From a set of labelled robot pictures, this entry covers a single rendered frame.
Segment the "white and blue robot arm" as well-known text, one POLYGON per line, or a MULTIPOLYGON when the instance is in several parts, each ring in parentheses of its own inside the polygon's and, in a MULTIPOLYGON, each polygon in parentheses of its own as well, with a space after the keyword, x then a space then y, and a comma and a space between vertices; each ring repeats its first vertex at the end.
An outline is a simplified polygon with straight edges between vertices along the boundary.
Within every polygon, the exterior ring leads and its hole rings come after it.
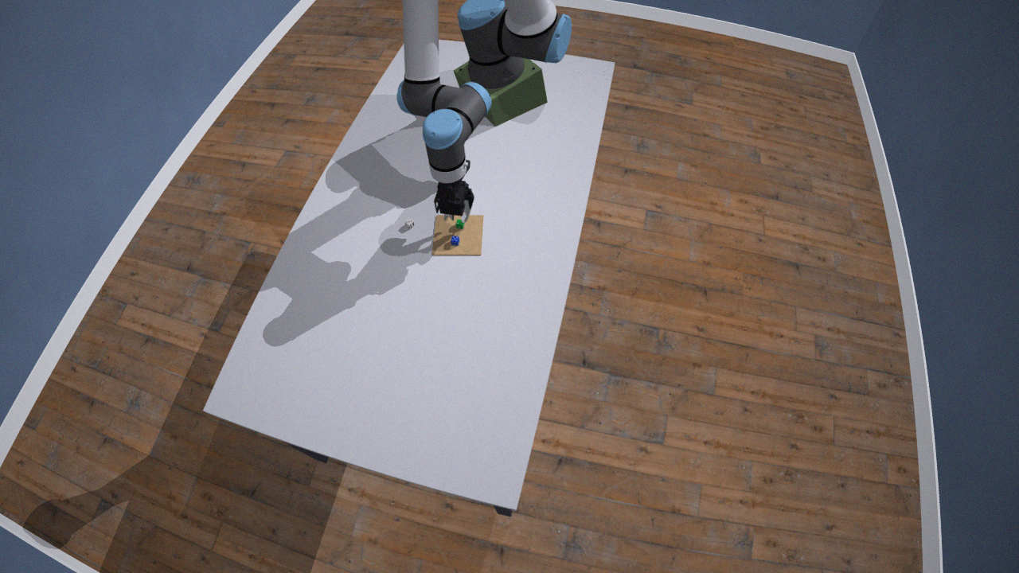
POLYGON ((440 84, 438 0, 403 0, 405 75, 398 107, 427 117, 423 138, 431 177, 441 184, 468 173, 463 144, 491 108, 486 89, 509 86, 523 75, 523 58, 560 62, 572 32, 570 16, 558 14, 551 0, 468 0, 458 20, 472 80, 461 88, 440 84))

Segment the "tan mat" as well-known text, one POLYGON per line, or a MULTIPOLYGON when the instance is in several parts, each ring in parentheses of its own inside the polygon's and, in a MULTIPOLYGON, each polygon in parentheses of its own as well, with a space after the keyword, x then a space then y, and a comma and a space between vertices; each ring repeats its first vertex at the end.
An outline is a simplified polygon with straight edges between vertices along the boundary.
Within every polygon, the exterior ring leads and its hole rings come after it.
POLYGON ((444 215, 436 215, 435 233, 431 256, 481 256, 483 215, 469 215, 463 229, 455 228, 454 220, 444 215), (459 246, 451 244, 452 236, 459 237, 459 246))

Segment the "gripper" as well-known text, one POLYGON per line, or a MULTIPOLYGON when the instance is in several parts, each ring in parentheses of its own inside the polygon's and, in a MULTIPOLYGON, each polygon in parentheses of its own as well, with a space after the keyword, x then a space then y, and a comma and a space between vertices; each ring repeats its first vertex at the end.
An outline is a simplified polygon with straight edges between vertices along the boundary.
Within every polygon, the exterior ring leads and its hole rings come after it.
MULTIPOLYGON (((461 179, 463 179, 463 177, 461 179)), ((463 222, 467 222, 468 217, 470 215, 470 211, 472 210, 472 205, 474 202, 474 194, 472 193, 472 189, 469 189, 469 185, 466 184, 465 181, 461 181, 461 179, 455 181, 458 184, 438 183, 437 186, 438 191, 435 195, 434 203, 435 203, 436 213, 438 213, 439 209, 440 213, 444 214, 445 221, 447 221, 448 216, 449 218, 451 218, 451 220, 454 220, 454 215, 455 215, 455 216, 461 216, 461 222, 463 224, 463 222), (439 192, 439 198, 438 198, 438 192, 439 192), (447 198, 445 198, 444 192, 447 192, 447 198), (465 195, 465 197, 463 195, 465 195), (438 202, 438 206, 436 206, 436 202, 438 202), (463 207, 461 208, 462 203, 465 204, 463 204, 463 207)))

